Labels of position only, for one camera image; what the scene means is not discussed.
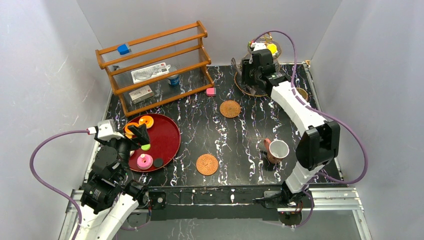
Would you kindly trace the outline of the dark red round tray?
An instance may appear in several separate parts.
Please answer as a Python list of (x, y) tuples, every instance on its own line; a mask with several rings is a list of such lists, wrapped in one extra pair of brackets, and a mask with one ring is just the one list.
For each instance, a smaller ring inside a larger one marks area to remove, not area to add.
[[(180, 130), (171, 118), (157, 113), (148, 113), (145, 115), (149, 115), (154, 119), (153, 126), (147, 129), (151, 147), (147, 151), (143, 151), (141, 148), (135, 150), (128, 163), (129, 168), (132, 171), (140, 173), (153, 172), (165, 167), (174, 159), (181, 145)], [(138, 116), (130, 120), (128, 123), (138, 123), (142, 116)], [(139, 169), (136, 161), (141, 154), (151, 155), (153, 160), (156, 158), (162, 158), (163, 166), (161, 168), (155, 168), (152, 165), (147, 170)]]

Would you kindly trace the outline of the yellow cake slice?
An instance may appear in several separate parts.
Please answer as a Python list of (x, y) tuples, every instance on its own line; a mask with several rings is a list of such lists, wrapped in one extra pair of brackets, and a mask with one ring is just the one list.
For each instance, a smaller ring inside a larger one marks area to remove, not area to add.
[(271, 52), (273, 56), (277, 55), (279, 53), (278, 46), (274, 43), (267, 43), (266, 48)]

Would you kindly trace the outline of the black sandwich cookie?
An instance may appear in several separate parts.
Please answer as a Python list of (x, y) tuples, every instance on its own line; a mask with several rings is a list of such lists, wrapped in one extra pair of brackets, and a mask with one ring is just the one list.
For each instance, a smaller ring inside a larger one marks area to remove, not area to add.
[(164, 161), (162, 158), (155, 158), (153, 160), (153, 166), (157, 169), (161, 168), (164, 165)]

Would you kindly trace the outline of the metal tongs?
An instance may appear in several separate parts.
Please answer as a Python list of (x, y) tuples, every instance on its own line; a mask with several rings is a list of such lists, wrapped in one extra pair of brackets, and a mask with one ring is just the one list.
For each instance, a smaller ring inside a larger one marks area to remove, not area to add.
[(253, 88), (249, 85), (242, 84), (241, 81), (241, 66), (236, 63), (236, 59), (233, 57), (230, 61), (232, 67), (235, 69), (236, 73), (234, 76), (235, 86), (245, 95), (249, 95), (252, 97), (263, 97), (264, 95), (257, 88)]

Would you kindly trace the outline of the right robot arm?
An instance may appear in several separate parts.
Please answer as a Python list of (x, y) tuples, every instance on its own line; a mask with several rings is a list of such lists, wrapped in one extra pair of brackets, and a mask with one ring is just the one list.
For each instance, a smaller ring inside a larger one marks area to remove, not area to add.
[(266, 92), (282, 107), (301, 135), (295, 150), (297, 162), (282, 183), (281, 192), (263, 198), (265, 202), (277, 199), (284, 206), (295, 207), (305, 196), (304, 190), (312, 178), (338, 156), (340, 125), (309, 109), (288, 77), (276, 71), (267, 48), (253, 51), (249, 59), (242, 61), (241, 81)]

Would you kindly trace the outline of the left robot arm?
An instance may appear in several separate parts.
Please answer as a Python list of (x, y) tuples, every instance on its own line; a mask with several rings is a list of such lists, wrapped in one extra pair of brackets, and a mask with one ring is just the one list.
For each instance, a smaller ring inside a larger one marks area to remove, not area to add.
[(130, 180), (131, 152), (150, 143), (147, 127), (129, 126), (130, 139), (118, 130), (112, 120), (104, 120), (86, 129), (88, 135), (105, 148), (98, 152), (110, 163), (92, 166), (87, 183), (82, 187), (80, 203), (75, 207), (78, 219), (72, 229), (72, 240), (111, 240), (136, 208), (150, 206), (148, 187)]

